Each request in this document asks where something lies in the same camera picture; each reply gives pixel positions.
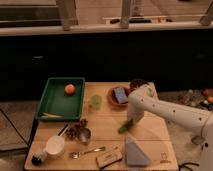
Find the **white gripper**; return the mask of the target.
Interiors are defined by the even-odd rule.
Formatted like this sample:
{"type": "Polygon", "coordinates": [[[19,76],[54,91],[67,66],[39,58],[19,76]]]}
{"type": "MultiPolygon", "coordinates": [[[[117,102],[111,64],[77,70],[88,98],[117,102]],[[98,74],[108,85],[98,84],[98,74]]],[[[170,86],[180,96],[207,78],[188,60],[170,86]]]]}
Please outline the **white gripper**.
{"type": "Polygon", "coordinates": [[[137,124],[144,117],[143,110],[129,109],[127,112],[127,120],[133,125],[137,124]]]}

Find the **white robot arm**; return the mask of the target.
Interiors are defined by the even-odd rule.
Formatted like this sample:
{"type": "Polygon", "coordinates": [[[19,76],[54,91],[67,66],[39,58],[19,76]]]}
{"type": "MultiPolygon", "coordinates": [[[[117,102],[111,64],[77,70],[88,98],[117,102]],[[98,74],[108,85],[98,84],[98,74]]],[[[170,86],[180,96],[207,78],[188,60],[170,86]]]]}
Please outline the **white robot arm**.
{"type": "Polygon", "coordinates": [[[213,171],[213,112],[159,100],[147,84],[129,94],[127,118],[137,123],[145,111],[179,124],[202,137],[204,147],[199,171],[213,171]]]}

